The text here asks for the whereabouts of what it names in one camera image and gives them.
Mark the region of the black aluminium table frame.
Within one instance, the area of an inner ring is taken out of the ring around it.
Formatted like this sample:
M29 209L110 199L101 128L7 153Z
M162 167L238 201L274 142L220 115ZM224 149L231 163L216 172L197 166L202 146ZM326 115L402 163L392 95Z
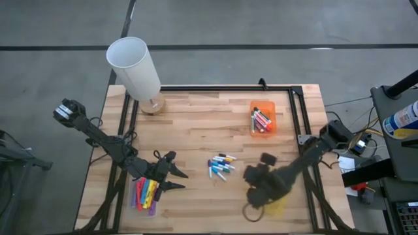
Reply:
M333 224L318 201L305 190L298 176L287 195L280 219L261 215L246 207L245 167L256 165L262 153L275 155L278 166L298 157L297 138L318 134L327 122L317 85L164 86L166 107L161 114L147 116L128 97L123 86L110 86L101 118L107 134L134 127L134 147L140 157L152 161L153 151L176 152L176 166L188 178L169 176L183 189L169 190L157 203L155 217L130 217L127 211L128 181L100 148L91 156L75 229L86 226L108 196L115 181L120 194L103 217L99 232L128 234L244 234L304 233L332 228ZM274 136L250 135L250 102L272 101L276 107ZM236 157L230 173L212 172L207 161L219 153Z

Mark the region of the white blue spray can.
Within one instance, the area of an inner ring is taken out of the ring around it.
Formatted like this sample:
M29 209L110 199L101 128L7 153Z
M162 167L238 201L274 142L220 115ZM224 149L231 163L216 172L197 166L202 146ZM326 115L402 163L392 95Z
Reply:
M382 129L395 139L405 139L418 134L418 101L384 119Z

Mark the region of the black flat bar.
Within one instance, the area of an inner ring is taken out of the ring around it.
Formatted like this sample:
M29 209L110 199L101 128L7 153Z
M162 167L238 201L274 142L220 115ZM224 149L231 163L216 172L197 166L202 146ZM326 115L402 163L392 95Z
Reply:
M342 174L344 187L351 187L368 181L379 180L381 178L395 177L392 161L385 159L368 166Z

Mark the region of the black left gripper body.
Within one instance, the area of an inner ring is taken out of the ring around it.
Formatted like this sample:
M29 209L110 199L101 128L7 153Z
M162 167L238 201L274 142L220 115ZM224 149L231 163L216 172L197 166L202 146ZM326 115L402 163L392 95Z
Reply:
M166 180L169 173L170 164L166 160L160 160L156 163L148 163L146 178L161 183Z

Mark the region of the red dry-erase marker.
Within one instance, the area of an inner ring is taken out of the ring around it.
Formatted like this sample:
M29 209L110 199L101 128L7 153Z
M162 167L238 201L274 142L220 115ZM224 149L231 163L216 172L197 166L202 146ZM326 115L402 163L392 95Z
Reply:
M260 124L265 128L266 131L271 130L271 125L268 123L268 121L258 112L255 112L255 116L260 122Z

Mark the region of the black dry-erase marker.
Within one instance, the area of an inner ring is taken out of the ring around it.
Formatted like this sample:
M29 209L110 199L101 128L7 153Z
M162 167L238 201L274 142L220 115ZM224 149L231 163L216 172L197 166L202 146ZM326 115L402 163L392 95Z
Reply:
M254 108L254 111L255 112L257 112L264 120L265 120L265 122L266 123L271 123L271 120L266 116L266 115L264 115L261 111L260 111L260 109L258 109L257 107L255 107Z

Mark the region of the blue highlighter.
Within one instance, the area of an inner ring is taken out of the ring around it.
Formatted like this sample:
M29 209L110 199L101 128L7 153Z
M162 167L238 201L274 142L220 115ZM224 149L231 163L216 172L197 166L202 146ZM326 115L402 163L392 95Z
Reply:
M142 194L141 194L141 199L140 199L141 204L144 204L146 201L149 183L150 183L150 180L146 179L146 183L144 184L143 189L142 189Z

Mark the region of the yellow highlighter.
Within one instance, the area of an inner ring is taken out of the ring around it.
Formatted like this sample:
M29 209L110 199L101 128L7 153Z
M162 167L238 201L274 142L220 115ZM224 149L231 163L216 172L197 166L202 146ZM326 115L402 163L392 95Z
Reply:
M151 206L156 185L157 185L157 182L154 180L151 180L149 183L149 187L148 187L148 191L147 191L147 195L146 195L146 199L144 203L144 208L146 209L148 209Z

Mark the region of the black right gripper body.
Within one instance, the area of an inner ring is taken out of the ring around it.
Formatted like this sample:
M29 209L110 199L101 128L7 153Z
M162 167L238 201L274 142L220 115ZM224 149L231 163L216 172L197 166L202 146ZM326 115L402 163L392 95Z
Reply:
M288 166L269 171L267 164L247 166L243 178L250 185L246 196L253 208L260 208L287 195L291 190Z

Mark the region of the yellow translucent plastic bin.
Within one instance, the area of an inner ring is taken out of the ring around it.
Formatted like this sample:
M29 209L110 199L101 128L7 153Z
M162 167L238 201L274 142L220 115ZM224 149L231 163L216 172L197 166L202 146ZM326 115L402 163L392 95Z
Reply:
M287 205L287 196L272 201L265 206L265 215L273 219L280 219L283 215L283 211Z

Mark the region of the grey equipment cart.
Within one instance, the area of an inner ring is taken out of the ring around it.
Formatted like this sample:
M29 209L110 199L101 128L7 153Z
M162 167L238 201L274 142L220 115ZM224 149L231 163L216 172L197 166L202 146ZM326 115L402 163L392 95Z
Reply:
M408 89L397 100L388 98L382 87L373 87L370 92L382 129L384 119L418 101L418 89ZM402 141L418 139L418 134L405 139L396 139L383 130L383 135L395 176L402 181L418 183L418 148L402 146Z

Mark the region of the small grey object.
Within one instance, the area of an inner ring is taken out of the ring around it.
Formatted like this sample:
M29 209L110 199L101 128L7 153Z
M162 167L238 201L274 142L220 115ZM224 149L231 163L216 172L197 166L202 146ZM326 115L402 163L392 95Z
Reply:
M369 187L365 187L358 192L360 203L370 205L374 201L375 191Z

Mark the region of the magenta dry-erase marker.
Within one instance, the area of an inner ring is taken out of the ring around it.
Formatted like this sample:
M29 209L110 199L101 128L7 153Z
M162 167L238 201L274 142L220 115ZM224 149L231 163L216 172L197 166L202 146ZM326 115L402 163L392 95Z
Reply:
M259 129L259 131L261 133L266 132L266 127L264 126L264 123L257 116L254 116L254 118L255 118L255 122L257 124L257 128Z

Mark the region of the clear plastic bin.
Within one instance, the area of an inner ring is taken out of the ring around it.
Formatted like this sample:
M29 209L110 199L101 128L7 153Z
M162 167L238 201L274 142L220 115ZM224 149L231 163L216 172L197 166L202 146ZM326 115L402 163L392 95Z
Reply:
M132 208L131 207L131 199L132 199L131 193L132 193L133 187L136 187L136 182L137 181L140 181L140 179L141 178L139 178L138 180L130 179L128 181L128 183L129 183L129 187L128 187L129 192L128 192L128 199L127 199L127 211L129 212L129 216L130 217L151 218L148 215L148 211L149 211L150 208L148 208L148 209L144 208L144 204L141 204L142 205L142 210L141 211L138 211L137 207L135 207L135 208Z

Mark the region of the grey metal stand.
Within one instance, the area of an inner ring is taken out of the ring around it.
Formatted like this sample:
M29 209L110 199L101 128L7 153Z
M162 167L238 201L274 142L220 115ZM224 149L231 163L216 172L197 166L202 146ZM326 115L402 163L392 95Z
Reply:
M30 170L37 166L48 171L52 165L0 130L0 235L6 235L13 224Z

